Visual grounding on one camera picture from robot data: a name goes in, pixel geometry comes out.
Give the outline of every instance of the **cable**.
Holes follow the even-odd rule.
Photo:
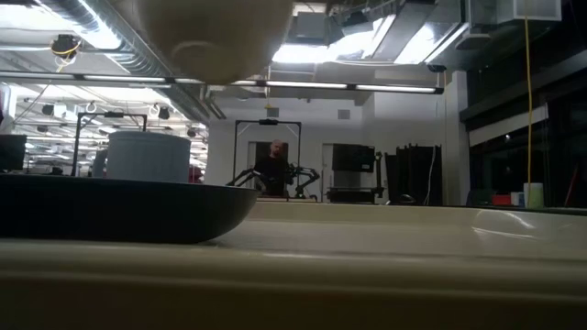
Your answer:
[[[434,169],[434,160],[437,158],[437,146],[432,146],[432,163],[430,164],[430,172],[428,173],[428,193],[423,205],[430,204],[430,187],[432,186],[432,169]]]
[[[310,8],[310,10],[312,10],[312,13],[315,13],[316,11],[314,10],[314,8],[308,4],[307,2],[303,2],[302,4],[304,4],[305,6],[307,6],[308,8]]]
[[[61,72],[61,70],[63,70],[63,68],[65,68],[65,65],[60,65],[59,68],[57,68],[57,73]],[[37,104],[37,102],[39,101],[39,99],[41,98],[41,96],[43,96],[43,94],[45,92],[47,92],[47,90],[49,89],[49,87],[51,86],[51,83],[53,81],[49,81],[49,83],[47,84],[47,86],[45,86],[45,88],[43,88],[42,91],[40,91],[39,95],[37,95],[37,97],[35,98],[35,100],[28,106],[28,108],[22,112],[22,114],[20,114],[14,121],[13,125],[16,124],[18,122],[18,120],[20,120],[20,118],[26,116],[28,114],[28,112],[33,108],[33,106],[35,106]]]
[[[526,74],[528,80],[528,205],[532,195],[532,73],[530,72],[530,32],[528,27],[528,0],[524,0],[524,28],[526,33]]]
[[[69,54],[73,53],[74,51],[76,51],[77,49],[79,49],[81,45],[82,45],[82,42],[80,41],[72,49],[68,49],[68,50],[65,50],[65,51],[55,51],[55,50],[52,50],[52,52],[55,55],[69,55]]]

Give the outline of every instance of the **ceiling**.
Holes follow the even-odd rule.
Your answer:
[[[0,4],[6,3],[14,4],[15,1],[0,0]],[[330,13],[344,13],[349,8],[361,7],[367,3],[371,7],[375,7],[379,4],[389,5],[390,3],[395,6],[400,2],[383,0],[370,2],[318,0],[311,3],[296,3],[294,13],[299,16],[300,13],[330,9],[332,9],[332,11],[328,11]],[[475,7],[471,12],[475,12],[477,8],[491,9],[490,5],[496,3],[496,0],[472,0],[472,3]],[[319,63],[274,62],[268,68],[261,70],[257,77],[276,81],[434,87],[438,86],[442,80],[438,73],[433,73],[428,69],[424,63],[424,58],[432,50],[436,48],[439,50],[441,48],[439,45],[446,44],[447,47],[431,63],[444,65],[448,67],[449,71],[484,68],[524,47],[523,29],[521,29],[522,25],[519,19],[499,24],[488,20],[487,17],[478,18],[473,16],[472,19],[468,19],[467,15],[462,12],[461,5],[463,2],[461,0],[443,0],[438,1],[436,5],[434,5],[433,1],[403,1],[401,4],[407,4],[412,7],[407,5],[394,7],[396,10],[394,12],[396,14],[395,20],[391,24],[389,32],[383,34],[385,38],[383,38],[377,51],[374,52],[372,59],[336,59]],[[91,46],[87,47],[88,45],[85,43],[80,48],[75,61],[63,65],[63,60],[51,53],[50,43],[60,34],[78,35],[75,31],[80,32],[79,28],[76,29],[70,22],[51,15],[35,5],[0,5],[0,11],[3,13],[0,16],[0,71],[56,72],[61,70],[61,72],[65,73],[140,75],[139,73],[134,73],[125,64],[124,56],[122,56],[124,52],[101,51]],[[114,25],[116,22],[120,23],[119,21],[120,17],[115,17],[111,20],[106,20],[105,24]],[[470,22],[475,28],[474,31],[488,34],[491,40],[477,49],[457,49],[455,45],[463,39],[463,36],[456,35],[455,29],[465,27],[465,22]],[[531,24],[531,38],[537,38],[546,33],[549,27],[555,23],[552,21],[533,21]],[[126,30],[125,32],[131,35],[135,33],[132,30]],[[390,38],[392,34],[399,37]],[[157,65],[165,69],[166,63],[163,60],[160,64],[153,64],[160,60],[158,58],[160,54],[156,49],[150,49],[148,40],[143,41],[136,38],[136,35],[131,40],[131,45],[129,46],[128,43],[126,45],[127,49],[142,51],[141,56],[147,56],[147,60],[144,60],[144,63],[149,65],[147,69],[152,69],[151,67],[154,68]],[[389,54],[399,56],[394,55],[395,59],[391,59],[386,57]],[[159,76],[167,74],[165,70],[154,72]],[[58,138],[56,137],[58,135],[62,138],[70,137],[75,134],[74,128],[63,124],[74,123],[75,117],[66,115],[58,118],[43,115],[41,113],[43,105],[64,105],[71,113],[83,111],[86,106],[92,108],[95,105],[95,111],[98,113],[116,110],[127,114],[147,115],[149,116],[151,129],[165,134],[185,137],[187,127],[198,127],[198,137],[194,140],[193,158],[194,164],[197,165],[205,165],[207,158],[206,154],[202,152],[206,148],[207,132],[198,121],[207,124],[210,120],[223,118],[216,110],[211,109],[209,104],[206,103],[207,99],[205,97],[213,96],[216,104],[219,105],[220,111],[224,108],[230,118],[231,116],[242,116],[243,114],[238,110],[247,109],[239,100],[265,98],[267,93],[269,93],[272,100],[298,99],[304,100],[306,104],[318,99],[346,100],[350,102],[350,105],[346,106],[347,108],[351,107],[351,105],[362,106],[371,95],[367,92],[353,91],[325,91],[300,88],[265,89],[234,86],[216,86],[211,89],[209,94],[202,95],[199,87],[190,87],[188,89],[171,86],[170,89],[160,89],[152,88],[153,86],[148,85],[131,86],[128,83],[106,82],[79,82],[75,85],[47,87],[50,82],[32,82],[19,79],[5,80],[4,84],[9,84],[19,94],[16,117],[20,117],[26,112],[26,115],[17,121],[17,133],[41,135],[37,130],[37,126],[51,124],[49,132],[42,133],[42,135],[54,138]],[[41,92],[43,93],[38,99],[38,103],[32,104],[30,101],[35,100]],[[258,111],[263,103],[263,101],[252,102],[253,106],[250,110]],[[287,106],[293,104],[297,103],[287,101],[285,102],[285,107],[287,108]],[[159,120],[156,115],[156,109],[161,106],[169,106],[171,109],[171,118],[167,121]],[[102,126],[113,129],[120,129],[113,126],[132,127],[136,125],[129,118],[117,120],[101,118],[97,120],[102,123]],[[88,125],[83,130],[83,137],[102,138],[104,132],[101,133],[99,128],[99,125]],[[66,144],[66,142],[41,141],[39,144],[40,147],[54,149],[55,145]],[[92,142],[83,146],[92,148],[95,143]],[[60,152],[69,153],[67,146],[66,148],[58,149],[61,150]],[[57,158],[52,160],[62,161],[68,159]]]

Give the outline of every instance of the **person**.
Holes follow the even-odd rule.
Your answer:
[[[265,182],[265,195],[282,197],[285,192],[285,183],[293,183],[287,177],[287,161],[283,158],[283,142],[274,140],[270,146],[269,156],[261,159],[255,164],[254,170],[263,174],[269,179]]]

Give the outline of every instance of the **exposed ceiling pipe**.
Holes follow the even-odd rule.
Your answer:
[[[34,0],[72,25],[86,42],[98,49],[120,50],[106,56],[131,75],[164,77],[173,72],[137,32],[104,0]],[[210,115],[182,86],[161,91],[191,120],[207,123]]]

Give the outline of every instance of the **white cup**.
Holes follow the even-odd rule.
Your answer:
[[[145,182],[188,182],[192,142],[183,137],[148,132],[116,132],[109,136],[106,177]],[[103,177],[96,157],[94,176]]]

